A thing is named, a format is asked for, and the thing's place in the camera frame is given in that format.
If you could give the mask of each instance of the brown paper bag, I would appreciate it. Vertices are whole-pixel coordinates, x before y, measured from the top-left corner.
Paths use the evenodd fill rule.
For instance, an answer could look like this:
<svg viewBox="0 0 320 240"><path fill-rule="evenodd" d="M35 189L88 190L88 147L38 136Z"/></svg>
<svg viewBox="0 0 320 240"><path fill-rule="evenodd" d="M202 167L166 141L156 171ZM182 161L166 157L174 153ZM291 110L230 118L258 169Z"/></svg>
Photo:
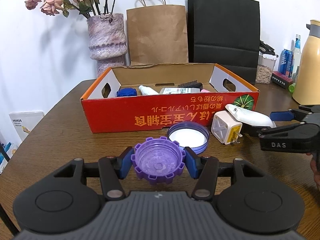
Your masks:
<svg viewBox="0 0 320 240"><path fill-rule="evenodd" d="M186 10L183 5L127 10L131 65L188 62Z"/></svg>

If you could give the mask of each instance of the purple bottle cap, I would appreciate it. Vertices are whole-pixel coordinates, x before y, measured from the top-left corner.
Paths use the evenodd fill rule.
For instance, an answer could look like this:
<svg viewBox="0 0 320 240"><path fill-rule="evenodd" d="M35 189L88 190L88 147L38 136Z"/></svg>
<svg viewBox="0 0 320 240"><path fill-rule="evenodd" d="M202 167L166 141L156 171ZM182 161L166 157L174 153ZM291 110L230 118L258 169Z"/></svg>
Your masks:
<svg viewBox="0 0 320 240"><path fill-rule="evenodd" d="M186 153L179 149L177 141L171 142L165 136L149 137L134 148L131 161L139 179L144 178L151 185L169 184L175 176L182 174Z"/></svg>

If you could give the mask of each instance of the thermos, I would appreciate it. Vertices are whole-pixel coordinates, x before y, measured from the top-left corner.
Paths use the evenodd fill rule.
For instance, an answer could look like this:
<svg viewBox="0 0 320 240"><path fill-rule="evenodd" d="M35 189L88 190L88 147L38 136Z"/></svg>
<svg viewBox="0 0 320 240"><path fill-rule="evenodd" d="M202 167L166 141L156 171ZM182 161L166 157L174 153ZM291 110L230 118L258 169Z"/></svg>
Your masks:
<svg viewBox="0 0 320 240"><path fill-rule="evenodd" d="M292 97L300 105L320 105L320 21L307 24L309 37L303 47Z"/></svg>

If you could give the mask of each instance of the blue bottle cap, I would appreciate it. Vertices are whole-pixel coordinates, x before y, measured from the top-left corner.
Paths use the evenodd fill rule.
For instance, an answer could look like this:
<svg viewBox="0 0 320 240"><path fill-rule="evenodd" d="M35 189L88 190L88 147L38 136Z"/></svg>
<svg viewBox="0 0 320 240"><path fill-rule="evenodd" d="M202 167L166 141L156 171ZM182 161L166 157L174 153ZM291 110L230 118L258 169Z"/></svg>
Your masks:
<svg viewBox="0 0 320 240"><path fill-rule="evenodd" d="M121 88L117 91L117 97L134 97L137 95L137 91L134 88Z"/></svg>

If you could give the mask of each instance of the small package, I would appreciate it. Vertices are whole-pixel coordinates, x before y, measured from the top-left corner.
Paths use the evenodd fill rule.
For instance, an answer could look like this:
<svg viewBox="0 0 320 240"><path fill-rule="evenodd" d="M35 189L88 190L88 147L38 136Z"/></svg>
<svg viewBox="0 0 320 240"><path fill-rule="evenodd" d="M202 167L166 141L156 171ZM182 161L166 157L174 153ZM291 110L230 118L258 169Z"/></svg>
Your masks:
<svg viewBox="0 0 320 240"><path fill-rule="evenodd" d="M160 94L189 94L200 93L199 88L162 88Z"/></svg>
<svg viewBox="0 0 320 240"><path fill-rule="evenodd" d="M14 153L17 150L17 146L15 144L8 143L7 146L4 148L4 151L7 153L9 158L11 159ZM4 158L2 154L0 154L0 174L3 172L4 168L8 164L7 160Z"/></svg>

